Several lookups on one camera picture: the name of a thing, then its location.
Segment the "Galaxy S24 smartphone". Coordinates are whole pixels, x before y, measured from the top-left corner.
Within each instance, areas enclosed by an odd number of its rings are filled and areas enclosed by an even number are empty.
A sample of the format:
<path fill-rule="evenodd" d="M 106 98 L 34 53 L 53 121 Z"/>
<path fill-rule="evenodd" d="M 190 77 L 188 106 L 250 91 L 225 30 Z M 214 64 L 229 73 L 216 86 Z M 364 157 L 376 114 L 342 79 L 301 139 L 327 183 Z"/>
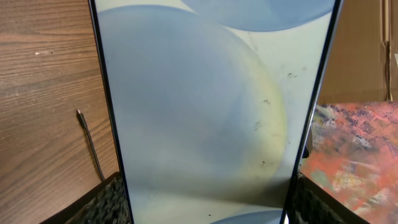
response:
<path fill-rule="evenodd" d="M 92 0 L 133 223 L 285 223 L 342 3 Z"/>

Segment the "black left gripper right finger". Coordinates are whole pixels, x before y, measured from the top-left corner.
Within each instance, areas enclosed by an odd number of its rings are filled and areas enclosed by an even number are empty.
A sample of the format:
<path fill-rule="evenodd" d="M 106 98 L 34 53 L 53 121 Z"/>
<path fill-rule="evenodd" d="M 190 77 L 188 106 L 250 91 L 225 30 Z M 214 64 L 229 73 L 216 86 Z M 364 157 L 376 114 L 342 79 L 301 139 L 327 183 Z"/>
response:
<path fill-rule="evenodd" d="M 299 174 L 287 200 L 291 224 L 368 224 L 308 177 Z"/>

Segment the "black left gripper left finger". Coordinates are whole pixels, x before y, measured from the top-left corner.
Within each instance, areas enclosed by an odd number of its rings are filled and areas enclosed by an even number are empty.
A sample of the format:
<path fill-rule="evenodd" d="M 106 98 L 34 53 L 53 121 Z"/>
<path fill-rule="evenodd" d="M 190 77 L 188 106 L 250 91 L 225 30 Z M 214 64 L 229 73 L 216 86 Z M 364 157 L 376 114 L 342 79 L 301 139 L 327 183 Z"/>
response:
<path fill-rule="evenodd" d="M 121 174 L 115 172 L 42 224 L 130 224 Z"/>

